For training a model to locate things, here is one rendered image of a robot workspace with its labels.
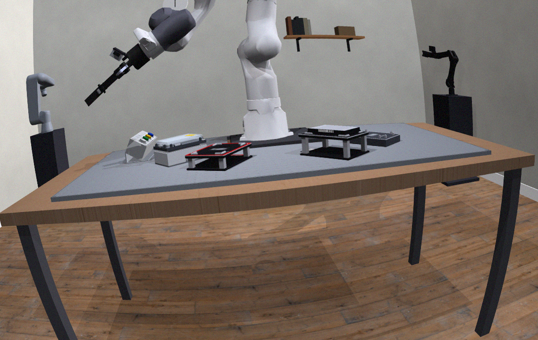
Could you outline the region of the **white button panel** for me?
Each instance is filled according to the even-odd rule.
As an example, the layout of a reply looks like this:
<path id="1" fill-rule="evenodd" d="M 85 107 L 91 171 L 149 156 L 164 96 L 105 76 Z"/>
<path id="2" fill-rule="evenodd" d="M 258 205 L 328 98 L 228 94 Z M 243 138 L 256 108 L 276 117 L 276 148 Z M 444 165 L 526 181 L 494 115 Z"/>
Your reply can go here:
<path id="1" fill-rule="evenodd" d="M 157 137 L 154 134 L 141 131 L 130 138 L 126 148 L 126 163 L 138 163 L 149 161 L 154 155 L 154 144 Z"/>

